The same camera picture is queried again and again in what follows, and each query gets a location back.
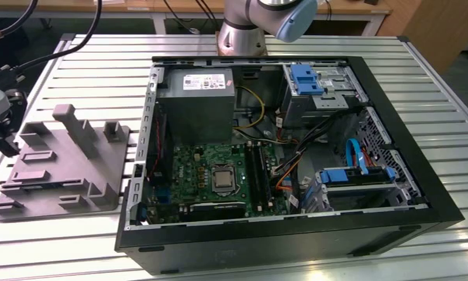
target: cpu socket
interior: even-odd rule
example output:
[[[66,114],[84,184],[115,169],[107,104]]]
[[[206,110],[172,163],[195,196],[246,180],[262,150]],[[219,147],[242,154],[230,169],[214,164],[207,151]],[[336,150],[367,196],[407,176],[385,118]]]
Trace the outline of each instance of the cpu socket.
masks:
[[[236,191],[236,171],[232,166],[212,167],[212,191],[220,196],[228,196]]]

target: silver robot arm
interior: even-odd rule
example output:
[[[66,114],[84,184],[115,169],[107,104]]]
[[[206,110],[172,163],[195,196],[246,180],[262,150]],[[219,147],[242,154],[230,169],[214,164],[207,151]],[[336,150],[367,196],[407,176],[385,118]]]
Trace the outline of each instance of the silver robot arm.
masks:
[[[279,40],[294,42],[307,31],[316,11],[318,0],[226,0],[220,54],[264,55],[264,30]]]

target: aluminum slotted table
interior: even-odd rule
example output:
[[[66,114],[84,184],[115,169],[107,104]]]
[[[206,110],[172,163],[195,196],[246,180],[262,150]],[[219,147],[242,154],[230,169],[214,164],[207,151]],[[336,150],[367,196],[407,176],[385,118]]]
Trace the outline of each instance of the aluminum slotted table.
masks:
[[[63,40],[62,51],[83,35]],[[381,256],[334,259],[188,273],[202,280],[468,280],[468,109],[410,43],[395,37],[303,37],[286,44],[267,38],[271,55],[362,56],[462,209],[466,221],[426,234]],[[119,120],[131,127],[127,159],[135,144],[154,56],[216,55],[215,37],[99,35],[75,54],[51,61],[30,95],[27,121],[54,121],[56,104],[74,104],[94,127]],[[0,182],[15,159],[0,155]],[[130,176],[132,165],[124,168]],[[122,192],[128,179],[123,180]],[[56,220],[0,223],[0,280],[56,277],[62,280],[151,278],[114,251],[120,208]]]

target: green motherboard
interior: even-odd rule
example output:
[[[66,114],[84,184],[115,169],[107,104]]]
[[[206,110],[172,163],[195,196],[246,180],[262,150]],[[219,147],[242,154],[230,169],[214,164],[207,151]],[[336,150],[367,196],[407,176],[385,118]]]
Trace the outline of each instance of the green motherboard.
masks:
[[[180,207],[178,206],[207,202],[246,203],[244,217],[287,214],[287,203],[283,197],[274,198],[271,209],[260,211],[255,208],[254,210],[244,151],[244,145],[175,147],[174,179],[167,194],[168,202],[158,205],[160,223],[182,222],[178,213]],[[262,152],[264,165],[267,170],[271,170],[278,165],[274,145],[264,145]],[[227,186],[232,184],[232,189],[228,192],[222,192],[223,189],[215,188],[222,184]]]

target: ram slot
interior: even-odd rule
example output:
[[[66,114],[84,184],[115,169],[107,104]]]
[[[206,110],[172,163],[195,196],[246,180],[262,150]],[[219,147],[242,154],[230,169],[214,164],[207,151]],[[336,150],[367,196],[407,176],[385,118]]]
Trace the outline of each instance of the ram slot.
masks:
[[[250,183],[251,206],[255,212],[260,212],[274,205],[266,161],[260,145],[246,145],[244,156]]]

